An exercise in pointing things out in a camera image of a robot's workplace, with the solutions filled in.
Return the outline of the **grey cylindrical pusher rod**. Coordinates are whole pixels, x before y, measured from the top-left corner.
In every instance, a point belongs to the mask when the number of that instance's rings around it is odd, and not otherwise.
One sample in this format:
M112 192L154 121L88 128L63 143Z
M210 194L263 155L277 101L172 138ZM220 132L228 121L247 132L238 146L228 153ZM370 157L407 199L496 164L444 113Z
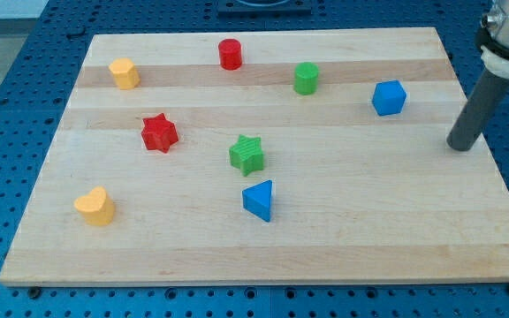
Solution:
M457 151L468 151L475 144L509 89L509 59L481 46L483 72L467 98L446 138Z

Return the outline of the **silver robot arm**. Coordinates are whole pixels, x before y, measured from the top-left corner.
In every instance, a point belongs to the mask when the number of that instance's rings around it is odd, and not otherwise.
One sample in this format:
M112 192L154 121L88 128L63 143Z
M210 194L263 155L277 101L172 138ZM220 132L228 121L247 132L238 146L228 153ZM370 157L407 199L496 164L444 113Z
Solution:
M457 151L472 148L509 90L509 0L494 0L475 37L484 69L446 137Z

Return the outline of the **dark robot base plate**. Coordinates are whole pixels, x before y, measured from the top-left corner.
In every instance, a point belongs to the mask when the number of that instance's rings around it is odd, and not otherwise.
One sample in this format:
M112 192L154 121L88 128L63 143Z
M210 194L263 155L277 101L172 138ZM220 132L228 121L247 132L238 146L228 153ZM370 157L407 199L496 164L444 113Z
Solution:
M312 3L312 0L219 0L217 2L217 16L310 14Z

